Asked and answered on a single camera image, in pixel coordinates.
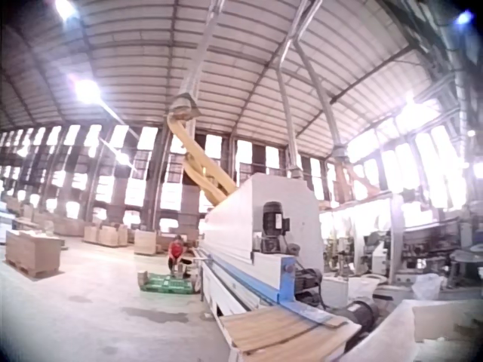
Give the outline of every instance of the ceiling light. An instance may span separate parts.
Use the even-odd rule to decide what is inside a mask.
[[[457,18],[456,18],[456,24],[458,25],[464,25],[469,23],[473,19],[474,15],[472,14],[471,11],[465,10],[463,13],[461,13]]]
[[[63,21],[67,21],[77,14],[77,10],[67,0],[55,0],[55,9]]]
[[[75,93],[78,100],[87,104],[100,104],[100,89],[95,81],[84,79],[75,82]]]
[[[129,166],[131,164],[129,162],[129,156],[125,153],[118,153],[115,156],[115,159],[118,161],[118,163],[123,164],[124,166]]]

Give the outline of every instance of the wooden plank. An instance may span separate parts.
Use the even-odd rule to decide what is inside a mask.
[[[274,345],[244,356],[244,362],[270,362],[274,360],[323,360],[354,336],[361,328],[349,323],[336,330],[316,327],[308,333],[286,343]]]

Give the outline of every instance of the worker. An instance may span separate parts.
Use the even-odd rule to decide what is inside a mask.
[[[185,248],[183,246],[183,239],[180,235],[176,235],[168,247],[168,267],[171,274],[174,273],[174,267],[178,265],[178,263],[181,262],[187,265],[192,263],[190,260],[183,259],[184,252]]]

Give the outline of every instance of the red shirt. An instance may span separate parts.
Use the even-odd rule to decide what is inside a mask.
[[[181,254],[183,254],[183,245],[175,243],[174,241],[171,242],[170,249],[171,249],[171,255],[175,259],[179,258]]]

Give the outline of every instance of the green pallet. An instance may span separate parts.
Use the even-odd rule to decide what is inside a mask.
[[[149,280],[140,287],[145,292],[193,294],[191,281],[176,279],[171,275],[159,275],[149,273]]]

